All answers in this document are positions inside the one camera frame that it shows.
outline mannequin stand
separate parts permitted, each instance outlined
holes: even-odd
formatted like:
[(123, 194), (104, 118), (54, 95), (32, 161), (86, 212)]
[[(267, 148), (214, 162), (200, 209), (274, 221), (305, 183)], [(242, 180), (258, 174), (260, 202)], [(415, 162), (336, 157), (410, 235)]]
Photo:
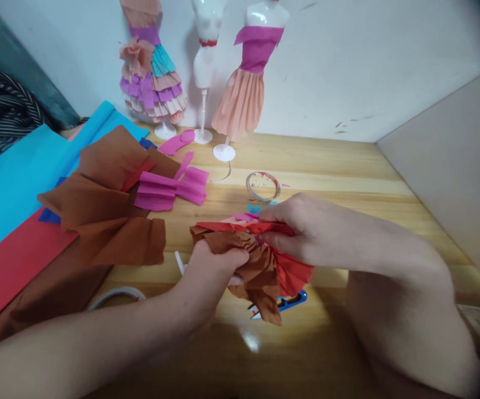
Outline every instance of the mannequin stand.
[(162, 140), (169, 140), (177, 134), (177, 129), (171, 124), (169, 118), (164, 118), (162, 123), (155, 127), (155, 135)]
[(218, 144), (214, 147), (213, 153), (218, 161), (229, 162), (236, 156), (236, 151), (229, 145), (230, 139), (227, 137), (225, 144)]
[(203, 89), (203, 109), (201, 110), (201, 129), (195, 131), (194, 141), (197, 144), (208, 144), (214, 136), (212, 132), (205, 129), (205, 120), (207, 115), (207, 89)]

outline paper dress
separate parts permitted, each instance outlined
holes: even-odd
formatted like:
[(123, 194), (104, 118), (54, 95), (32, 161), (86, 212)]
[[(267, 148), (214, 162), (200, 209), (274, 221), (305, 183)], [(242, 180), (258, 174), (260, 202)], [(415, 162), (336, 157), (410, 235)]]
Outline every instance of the paper dress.
[(236, 36), (234, 45), (243, 43), (242, 62), (236, 69), (225, 89), (212, 127), (238, 141), (254, 133), (264, 105), (264, 67), (284, 28), (246, 26)]
[(129, 23), (131, 41), (120, 50), (125, 61), (120, 87), (129, 109), (160, 122), (169, 116), (173, 124), (184, 119), (186, 96), (168, 53), (158, 35), (159, 0), (120, 0)]

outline tape roll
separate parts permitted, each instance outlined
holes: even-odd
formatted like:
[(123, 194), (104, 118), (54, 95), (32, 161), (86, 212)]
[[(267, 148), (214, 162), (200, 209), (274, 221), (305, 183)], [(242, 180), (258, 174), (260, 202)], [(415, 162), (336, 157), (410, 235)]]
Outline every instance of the tape roll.
[[(251, 185), (251, 178), (253, 176), (257, 176), (257, 175), (260, 175), (262, 177), (266, 177), (268, 178), (269, 180), (271, 180), (274, 184), (275, 184), (275, 195), (271, 198), (262, 198), (260, 197), (258, 194), (256, 194), (254, 192), (254, 190), (252, 189), (252, 185)], [(280, 191), (281, 191), (281, 188), (280, 188), (280, 183), (278, 182), (277, 179), (275, 179), (272, 175), (270, 175), (269, 173), (266, 173), (266, 172), (254, 172), (254, 173), (251, 173), (250, 175), (247, 176), (247, 190), (249, 191), (249, 194), (251, 194), (253, 197), (255, 197), (258, 201), (261, 201), (261, 202), (272, 202), (274, 200), (276, 200), (279, 196), (280, 196)]]
[(88, 310), (95, 310), (99, 308), (107, 299), (112, 298), (113, 296), (118, 295), (127, 295), (131, 298), (137, 299), (139, 302), (146, 300), (146, 296), (142, 294), (139, 290), (134, 287), (118, 287), (107, 291), (105, 294), (96, 299), (90, 306)]

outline blue crepe paper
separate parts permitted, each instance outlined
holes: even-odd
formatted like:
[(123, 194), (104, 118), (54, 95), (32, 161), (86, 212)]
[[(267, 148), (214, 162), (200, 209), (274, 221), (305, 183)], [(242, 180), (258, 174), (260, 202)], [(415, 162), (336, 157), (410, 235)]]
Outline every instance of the blue crepe paper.
[[(269, 206), (277, 205), (277, 204), (278, 204), (278, 202), (273, 201), (273, 202), (270, 202), (270, 203), (269, 203)], [(247, 204), (247, 211), (248, 211), (249, 213), (252, 213), (252, 214), (260, 214), (260, 212), (262, 211), (262, 207), (261, 207), (261, 206), (256, 206), (256, 205)]]
[(147, 138), (143, 137), (140, 139), (140, 145), (144, 147), (145, 150), (148, 150), (149, 147), (153, 147), (155, 150), (157, 149), (157, 146), (153, 144), (151, 140), (148, 140)]
[(134, 125), (107, 101), (69, 142), (42, 125), (0, 155), (0, 241), (41, 208), (37, 195), (55, 187), (79, 164), (79, 151), (117, 126), (138, 141), (149, 132)]
[[(59, 181), (57, 182), (55, 187), (59, 187), (61, 183), (64, 182), (65, 180), (66, 180), (66, 177), (59, 177)], [(50, 211), (48, 208), (45, 208), (39, 217), (39, 222), (61, 224), (61, 218), (60, 216)]]

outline mannequin base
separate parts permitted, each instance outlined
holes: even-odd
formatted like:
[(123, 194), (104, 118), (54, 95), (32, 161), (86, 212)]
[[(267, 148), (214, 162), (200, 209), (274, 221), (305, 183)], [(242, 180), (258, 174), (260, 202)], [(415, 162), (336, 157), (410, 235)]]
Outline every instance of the mannequin base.
[(169, 140), (177, 135), (177, 129), (171, 125), (162, 123), (155, 127), (155, 135), (162, 140)]
[(216, 159), (221, 162), (232, 161), (236, 156), (236, 151), (234, 151), (234, 148), (227, 144), (216, 145), (212, 152), (214, 153)]
[(197, 144), (208, 144), (213, 138), (214, 136), (212, 135), (212, 132), (208, 131), (207, 129), (204, 129), (203, 133), (201, 133), (201, 129), (195, 130), (194, 142)]

